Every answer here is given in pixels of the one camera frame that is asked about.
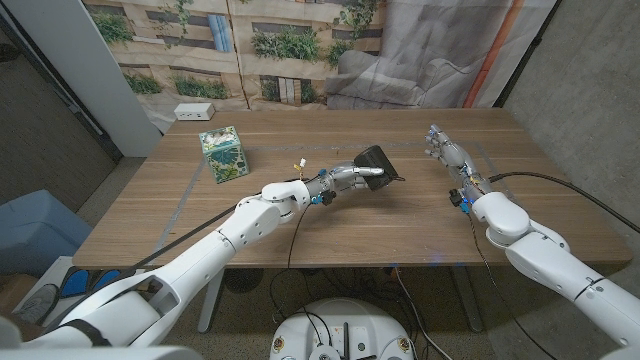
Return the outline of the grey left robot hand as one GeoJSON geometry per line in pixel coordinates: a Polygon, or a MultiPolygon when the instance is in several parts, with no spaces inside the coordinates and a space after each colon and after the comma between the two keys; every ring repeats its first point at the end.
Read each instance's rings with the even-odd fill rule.
{"type": "Polygon", "coordinates": [[[379,167],[358,166],[353,162],[345,162],[328,170],[320,177],[325,190],[336,193],[352,189],[368,188],[366,177],[376,177],[384,174],[379,167]]]}

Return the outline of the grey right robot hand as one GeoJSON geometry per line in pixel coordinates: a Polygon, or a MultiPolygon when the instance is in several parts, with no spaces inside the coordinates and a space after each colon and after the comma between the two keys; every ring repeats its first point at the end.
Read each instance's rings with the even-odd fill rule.
{"type": "Polygon", "coordinates": [[[471,203],[492,191],[490,183],[479,173],[469,153],[453,142],[438,126],[432,125],[425,140],[425,153],[438,159],[453,179],[462,185],[464,197],[471,203]]]}

